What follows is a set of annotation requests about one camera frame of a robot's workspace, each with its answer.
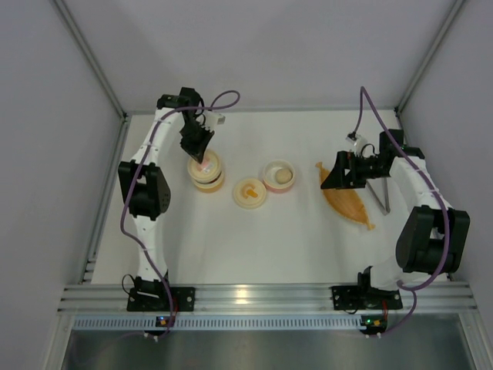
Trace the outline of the cream lid pink handle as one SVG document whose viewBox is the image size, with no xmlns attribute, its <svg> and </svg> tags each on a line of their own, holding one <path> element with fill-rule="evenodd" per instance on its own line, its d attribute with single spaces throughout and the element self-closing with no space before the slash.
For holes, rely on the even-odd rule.
<svg viewBox="0 0 493 370">
<path fill-rule="evenodd" d="M 203 161 L 189 159 L 187 170 L 193 180 L 198 183 L 211 183 L 222 173 L 222 162 L 213 150 L 206 150 Z"/>
</svg>

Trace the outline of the metal tongs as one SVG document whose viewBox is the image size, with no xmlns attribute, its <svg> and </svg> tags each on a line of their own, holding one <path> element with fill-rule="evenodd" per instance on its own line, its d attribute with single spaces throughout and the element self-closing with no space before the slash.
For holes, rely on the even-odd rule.
<svg viewBox="0 0 493 370">
<path fill-rule="evenodd" d="M 387 178 L 367 180 L 366 188 L 380 212 L 384 216 L 388 215 L 391 212 L 391 205 Z"/>
</svg>

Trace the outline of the white round bun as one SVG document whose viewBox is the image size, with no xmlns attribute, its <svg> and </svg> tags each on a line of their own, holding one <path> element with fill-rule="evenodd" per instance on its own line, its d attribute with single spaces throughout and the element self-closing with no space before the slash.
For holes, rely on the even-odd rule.
<svg viewBox="0 0 493 370">
<path fill-rule="evenodd" d="M 284 185 L 286 183 L 289 183 L 293 178 L 293 174 L 289 168 L 280 168 L 276 173 L 275 173 L 275 181 L 279 185 Z"/>
</svg>

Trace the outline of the cream lid orange handle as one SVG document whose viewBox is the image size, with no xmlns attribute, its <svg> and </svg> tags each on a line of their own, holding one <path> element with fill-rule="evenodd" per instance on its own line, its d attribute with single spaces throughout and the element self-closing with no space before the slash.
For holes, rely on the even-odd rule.
<svg viewBox="0 0 493 370">
<path fill-rule="evenodd" d="M 246 210 L 257 209 L 267 198 L 265 185 L 257 178 L 245 178 L 233 188 L 233 199 L 236 205 Z"/>
</svg>

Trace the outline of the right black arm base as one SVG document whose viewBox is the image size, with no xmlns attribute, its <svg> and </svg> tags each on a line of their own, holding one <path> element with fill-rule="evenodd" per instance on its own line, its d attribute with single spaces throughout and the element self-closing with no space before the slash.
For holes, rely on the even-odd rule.
<svg viewBox="0 0 493 370">
<path fill-rule="evenodd" d="M 335 311 L 401 310 L 399 291 L 363 288 L 358 285 L 338 285 L 330 288 Z"/>
</svg>

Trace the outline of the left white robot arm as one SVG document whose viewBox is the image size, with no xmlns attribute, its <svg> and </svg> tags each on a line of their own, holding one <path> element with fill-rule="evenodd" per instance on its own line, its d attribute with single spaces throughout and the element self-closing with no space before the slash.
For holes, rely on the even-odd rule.
<svg viewBox="0 0 493 370">
<path fill-rule="evenodd" d="M 157 100 L 151 129 L 142 146 L 129 161 L 118 167 L 124 209 L 120 228 L 139 247 L 139 267 L 128 293 L 128 311 L 170 310 L 173 297 L 166 279 L 160 228 L 171 201 L 171 190 L 161 165 L 178 136 L 180 146 L 195 163 L 202 163 L 214 135 L 198 111 L 203 98 L 193 88 Z"/>
</svg>

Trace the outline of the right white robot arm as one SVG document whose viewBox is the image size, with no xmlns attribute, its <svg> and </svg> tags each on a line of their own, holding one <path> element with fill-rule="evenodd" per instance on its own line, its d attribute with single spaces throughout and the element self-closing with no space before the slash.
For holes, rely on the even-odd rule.
<svg viewBox="0 0 493 370">
<path fill-rule="evenodd" d="M 397 238 L 395 252 L 383 263 L 366 267 L 357 283 L 332 289 L 334 307 L 401 309 L 399 291 L 415 273 L 428 274 L 419 288 L 428 286 L 438 275 L 458 270 L 471 223 L 469 214 L 453 208 L 435 186 L 421 149 L 404 142 L 401 129 L 381 132 L 379 144 L 370 156 L 368 143 L 350 133 L 354 151 L 341 150 L 332 169 L 317 163 L 320 189 L 327 203 L 342 217 L 374 229 L 357 190 L 369 180 L 392 179 L 401 192 L 409 215 Z"/>
</svg>

